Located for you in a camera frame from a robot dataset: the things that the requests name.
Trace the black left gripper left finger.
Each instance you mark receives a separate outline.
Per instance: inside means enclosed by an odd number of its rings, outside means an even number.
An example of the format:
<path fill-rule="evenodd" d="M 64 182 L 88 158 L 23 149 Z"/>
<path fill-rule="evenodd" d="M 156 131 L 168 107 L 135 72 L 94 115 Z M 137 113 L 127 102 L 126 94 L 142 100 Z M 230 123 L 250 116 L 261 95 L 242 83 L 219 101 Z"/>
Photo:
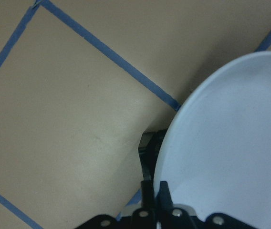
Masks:
<path fill-rule="evenodd" d="M 143 133 L 138 148 L 143 174 L 143 181 L 141 181 L 142 203 L 141 209 L 138 211 L 138 225 L 143 229 L 156 228 L 155 198 L 151 168 L 154 156 L 152 147 L 154 135 L 155 132 Z"/>

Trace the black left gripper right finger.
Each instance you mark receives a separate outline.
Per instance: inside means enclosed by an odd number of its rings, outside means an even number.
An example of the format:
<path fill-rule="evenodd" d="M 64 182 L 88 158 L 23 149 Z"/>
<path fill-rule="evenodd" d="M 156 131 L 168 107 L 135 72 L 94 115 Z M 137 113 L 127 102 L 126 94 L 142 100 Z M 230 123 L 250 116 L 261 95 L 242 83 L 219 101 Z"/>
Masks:
<path fill-rule="evenodd" d="M 172 216 L 172 208 L 173 202 L 168 183 L 166 181 L 161 181 L 159 187 L 159 221 L 162 229 L 166 229 L 169 225 Z"/>

